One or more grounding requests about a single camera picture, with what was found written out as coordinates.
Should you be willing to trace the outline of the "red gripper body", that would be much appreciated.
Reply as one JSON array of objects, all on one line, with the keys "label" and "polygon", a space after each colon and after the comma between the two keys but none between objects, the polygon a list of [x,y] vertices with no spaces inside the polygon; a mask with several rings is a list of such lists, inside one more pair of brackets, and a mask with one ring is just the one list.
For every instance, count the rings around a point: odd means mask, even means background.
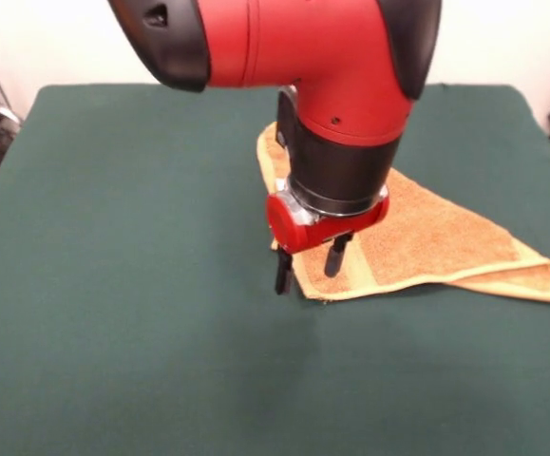
[{"label": "red gripper body", "polygon": [[389,210],[389,189],[383,187],[376,204],[351,217],[324,216],[304,208],[288,190],[269,195],[266,217],[276,244],[295,255],[347,233],[360,232],[382,221]]}]

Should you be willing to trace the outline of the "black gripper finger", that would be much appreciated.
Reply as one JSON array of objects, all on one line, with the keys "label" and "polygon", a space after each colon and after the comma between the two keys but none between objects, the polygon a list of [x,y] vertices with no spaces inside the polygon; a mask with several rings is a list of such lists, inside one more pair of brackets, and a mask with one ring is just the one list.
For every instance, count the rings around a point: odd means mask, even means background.
[{"label": "black gripper finger", "polygon": [[293,257],[282,247],[278,247],[276,253],[275,292],[278,295],[285,295],[290,291],[293,281]]},{"label": "black gripper finger", "polygon": [[347,245],[352,241],[353,233],[345,233],[336,237],[329,249],[324,273],[327,277],[336,277],[342,267]]}]

